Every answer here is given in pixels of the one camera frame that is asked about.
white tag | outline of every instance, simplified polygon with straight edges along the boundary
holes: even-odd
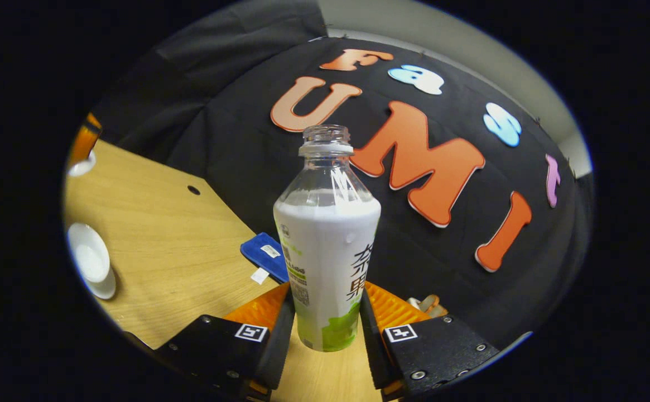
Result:
[[[263,247],[261,247],[261,250],[263,250],[264,252],[266,252],[269,256],[271,256],[273,258],[280,256],[280,253],[278,252],[278,250],[274,249],[273,246],[271,246],[269,244],[266,244]]]
[[[256,272],[251,275],[251,279],[255,280],[258,285],[263,285],[263,281],[269,276],[268,271],[263,268],[258,268]]]

barcode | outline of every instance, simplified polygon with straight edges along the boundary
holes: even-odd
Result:
[[[273,246],[271,246],[269,244],[266,244],[263,247],[261,247],[261,250],[263,250],[264,252],[266,252],[266,254],[268,254],[269,256],[271,256],[273,258],[280,256],[280,253],[278,252],[278,250],[274,249]]]
[[[296,285],[294,282],[290,282],[292,286],[292,295],[304,305],[310,305],[310,295],[307,294],[307,288]]]

table surface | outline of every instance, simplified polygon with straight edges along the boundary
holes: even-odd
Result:
[[[67,176],[65,228],[89,224],[104,240],[117,290],[95,300],[124,331],[158,348],[198,315],[223,317],[276,287],[251,280],[240,245],[255,233],[205,180],[101,140],[93,152],[91,171]],[[271,400],[380,401],[361,334],[360,323],[349,348],[316,352],[297,337],[296,318]]]

green label design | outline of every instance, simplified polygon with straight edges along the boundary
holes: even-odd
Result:
[[[322,329],[322,349],[325,352],[340,351],[350,346],[357,335],[357,319],[360,302],[352,305],[349,313],[330,318],[330,325]]]

